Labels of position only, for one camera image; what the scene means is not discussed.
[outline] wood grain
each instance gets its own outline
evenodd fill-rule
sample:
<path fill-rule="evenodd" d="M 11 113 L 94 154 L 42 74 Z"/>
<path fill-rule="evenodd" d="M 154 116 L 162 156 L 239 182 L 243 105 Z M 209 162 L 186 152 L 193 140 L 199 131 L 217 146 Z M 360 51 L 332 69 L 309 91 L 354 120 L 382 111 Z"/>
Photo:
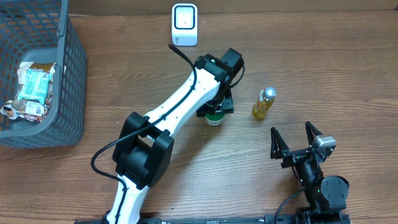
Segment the wood grain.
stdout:
<path fill-rule="evenodd" d="M 200 13 L 393 10 L 398 0 L 186 0 Z M 81 15 L 171 14 L 180 0 L 70 0 L 69 13 Z"/>
<path fill-rule="evenodd" d="M 162 218 L 274 213 L 299 188 L 269 159 L 271 127 L 292 150 L 306 147 L 304 123 L 337 140 L 325 175 L 351 184 L 353 223 L 397 223 L 398 14 L 300 12 L 199 17 L 192 60 L 233 47 L 246 74 L 233 89 L 235 113 L 212 127 L 192 117 L 175 138 L 170 167 L 142 211 Z M 126 117 L 154 109 L 190 68 L 167 48 L 170 16 L 74 17 L 88 54 L 85 133 L 79 145 L 0 149 L 0 223 L 72 223 L 100 218 L 117 183 L 95 174 L 92 155 L 116 139 Z M 277 98 L 265 121 L 251 117 L 261 88 Z M 98 159 L 114 173 L 112 152 Z M 282 213 L 305 205 L 303 196 Z"/>

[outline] cable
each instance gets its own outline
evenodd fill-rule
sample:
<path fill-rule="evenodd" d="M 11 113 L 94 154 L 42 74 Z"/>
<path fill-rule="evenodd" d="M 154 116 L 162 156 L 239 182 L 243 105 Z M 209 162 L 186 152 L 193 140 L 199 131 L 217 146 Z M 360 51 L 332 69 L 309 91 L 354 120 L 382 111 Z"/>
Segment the cable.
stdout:
<path fill-rule="evenodd" d="M 244 75 L 244 65 L 243 65 L 242 75 L 239 77 L 239 79 L 234 84 L 230 85 L 229 88 L 230 89 L 234 88 L 239 83 L 239 81 L 241 81 L 241 79 L 243 78 L 243 75 Z"/>
<path fill-rule="evenodd" d="M 283 206 L 291 199 L 295 198 L 296 196 L 298 196 L 301 192 L 303 192 L 305 189 L 307 189 L 307 187 L 303 187 L 302 189 L 296 191 L 296 193 L 292 194 L 291 196 L 289 196 L 284 202 L 281 203 L 281 205 L 279 205 L 279 208 L 276 210 L 275 212 L 275 216 L 274 216 L 274 224 L 277 224 L 278 221 L 278 215 L 279 212 L 282 210 Z"/>
<path fill-rule="evenodd" d="M 195 85 L 197 84 L 197 76 L 198 76 L 198 75 L 197 75 L 197 70 L 195 69 L 194 64 L 191 62 L 191 60 L 189 60 L 189 58 L 188 58 L 184 53 L 182 53 L 182 52 L 181 52 L 178 48 L 176 48 L 174 45 L 169 44 L 169 48 L 170 48 L 171 50 L 173 50 L 176 54 L 178 54 L 179 56 L 181 56 L 181 58 L 183 58 L 185 61 L 187 61 L 187 62 L 191 65 L 191 67 L 192 67 L 192 70 L 193 70 L 193 85 L 191 86 L 191 88 L 189 89 L 189 91 L 185 94 L 185 96 L 184 96 L 178 103 L 176 103 L 171 109 L 168 110 L 168 112 L 166 112 L 165 114 L 163 114 L 159 119 L 157 119 L 156 121 L 154 121 L 153 123 L 151 123 L 151 124 L 148 125 L 148 126 L 145 126 L 145 127 L 141 128 L 141 129 L 139 129 L 139 130 L 137 130 L 137 131 L 134 131 L 134 132 L 131 133 L 131 134 L 128 134 L 128 135 L 126 135 L 126 136 L 123 136 L 122 138 L 119 138 L 118 140 L 115 140 L 115 141 L 113 141 L 113 142 L 107 144 L 107 145 L 104 146 L 102 149 L 100 149 L 98 152 L 96 152 L 96 153 L 94 154 L 93 158 L 91 158 L 91 168 L 92 168 L 97 174 L 100 174 L 100 175 L 103 175 L 103 176 L 105 176 L 105 177 L 109 177 L 109 178 L 111 178 L 111 179 L 117 180 L 117 181 L 119 181 L 120 183 L 123 184 L 123 195 L 122 195 L 122 199 L 121 199 L 121 201 L 120 201 L 119 207 L 118 207 L 118 211 L 116 212 L 115 224 L 118 224 L 118 221 L 119 221 L 120 210 L 121 210 L 121 208 L 122 208 L 124 199 L 126 198 L 127 185 L 126 185 L 125 181 L 122 180 L 122 179 L 120 179 L 119 177 L 117 177 L 117 176 L 115 176 L 115 175 L 111 175 L 111 174 L 106 173 L 106 172 L 103 172 L 103 171 L 100 171 L 100 170 L 95 166 L 95 160 L 97 159 L 97 157 L 98 157 L 101 153 L 103 153 L 105 150 L 109 149 L 110 147 L 112 147 L 112 146 L 114 146 L 114 145 L 116 145 L 116 144 L 119 144 L 119 143 L 121 143 L 121 142 L 123 142 L 123 141 L 125 141 L 125 140 L 127 140 L 127 139 L 129 139 L 129 138 L 132 138 L 132 137 L 134 137 L 134 136 L 137 136 L 137 135 L 143 133 L 144 131 L 147 131 L 149 128 L 155 126 L 157 123 L 161 122 L 161 121 L 162 121 L 163 119 L 165 119 L 171 112 L 173 112 L 173 110 L 175 110 L 178 106 L 180 106 L 180 105 L 182 104 L 182 102 L 184 102 L 184 100 L 186 100 L 186 99 L 188 98 L 189 94 L 191 94 L 191 92 L 192 92 L 193 90 L 195 90 Z"/>

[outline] black cable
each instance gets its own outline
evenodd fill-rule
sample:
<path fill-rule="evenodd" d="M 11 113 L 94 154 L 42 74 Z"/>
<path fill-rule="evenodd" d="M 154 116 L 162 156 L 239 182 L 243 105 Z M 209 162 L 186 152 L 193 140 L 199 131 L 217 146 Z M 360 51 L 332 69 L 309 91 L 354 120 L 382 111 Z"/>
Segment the black cable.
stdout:
<path fill-rule="evenodd" d="M 277 224 L 278 221 L 278 215 L 279 212 L 282 210 L 283 206 L 291 199 L 295 198 L 296 196 L 298 196 L 301 192 L 303 192 L 305 189 L 307 189 L 307 187 L 303 187 L 302 189 L 296 191 L 296 193 L 292 194 L 291 196 L 289 196 L 284 202 L 281 203 L 281 205 L 279 205 L 279 208 L 276 210 L 275 212 L 275 216 L 274 216 L 274 224 Z"/>
<path fill-rule="evenodd" d="M 234 88 L 239 83 L 239 81 L 241 81 L 241 79 L 243 78 L 243 75 L 244 75 L 244 65 L 243 65 L 242 75 L 239 77 L 239 79 L 234 84 L 230 85 L 229 88 L 230 89 Z"/>
<path fill-rule="evenodd" d="M 91 168 L 92 168 L 97 174 L 101 174 L 101 175 L 103 175 L 103 176 L 105 176 L 105 177 L 109 177 L 109 178 L 111 178 L 111 179 L 117 180 L 117 181 L 119 181 L 120 183 L 123 184 L 123 195 L 122 195 L 122 199 L 121 199 L 121 201 L 120 201 L 119 207 L 118 207 L 118 211 L 117 211 L 116 216 L 115 216 L 115 218 L 116 218 L 116 219 L 115 219 L 115 224 L 118 224 L 118 221 L 119 221 L 120 210 L 121 210 L 121 208 L 122 208 L 124 199 L 126 198 L 127 185 L 126 185 L 125 181 L 122 180 L 122 179 L 120 179 L 119 177 L 117 177 L 117 176 L 115 176 L 115 175 L 111 175 L 111 174 L 106 173 L 106 172 L 103 172 L 103 171 L 100 171 L 100 170 L 95 166 L 95 160 L 97 159 L 97 157 L 98 157 L 101 153 L 103 153 L 105 150 L 109 149 L 110 147 L 112 147 L 112 146 L 114 146 L 114 145 L 116 145 L 116 144 L 119 144 L 119 143 L 121 143 L 121 142 L 123 142 L 123 141 L 125 141 L 125 140 L 127 140 L 127 139 L 129 139 L 129 138 L 132 138 L 132 137 L 134 137 L 134 136 L 137 136 L 137 135 L 143 133 L 144 131 L 147 131 L 149 128 L 155 126 L 157 123 L 161 122 L 161 121 L 162 121 L 163 119 L 165 119 L 173 110 L 175 110 L 178 106 L 180 106 L 180 105 L 182 104 L 182 102 L 184 102 L 184 100 L 186 100 L 186 99 L 188 98 L 189 94 L 191 94 L 191 92 L 192 92 L 193 90 L 195 90 L 195 85 L 197 84 L 197 76 L 198 76 L 198 75 L 197 75 L 197 70 L 195 69 L 194 64 L 191 62 L 191 60 L 189 60 L 189 58 L 188 58 L 184 53 L 182 53 L 182 52 L 181 52 L 178 48 L 176 48 L 174 45 L 169 44 L 169 48 L 170 48 L 171 50 L 173 50 L 176 54 L 178 54 L 179 56 L 181 56 L 181 58 L 183 58 L 185 61 L 187 61 L 187 62 L 191 65 L 191 67 L 192 67 L 192 70 L 193 70 L 193 84 L 192 84 L 191 88 L 189 89 L 189 91 L 185 94 L 185 96 L 184 96 L 178 103 L 176 103 L 171 109 L 169 109 L 169 110 L 168 110 L 165 114 L 163 114 L 159 119 L 157 119 L 156 121 L 154 121 L 153 123 L 151 123 L 151 124 L 148 125 L 148 126 L 145 126 L 145 127 L 141 128 L 141 129 L 139 129 L 139 130 L 137 130 L 137 131 L 134 131 L 134 132 L 131 133 L 131 134 L 128 134 L 128 135 L 126 135 L 126 136 L 123 136 L 122 138 L 119 138 L 118 140 L 115 140 L 115 141 L 113 141 L 113 142 L 107 144 L 107 145 L 104 146 L 102 149 L 100 149 L 98 152 L 96 152 L 96 153 L 94 154 L 93 158 L 91 158 Z"/>

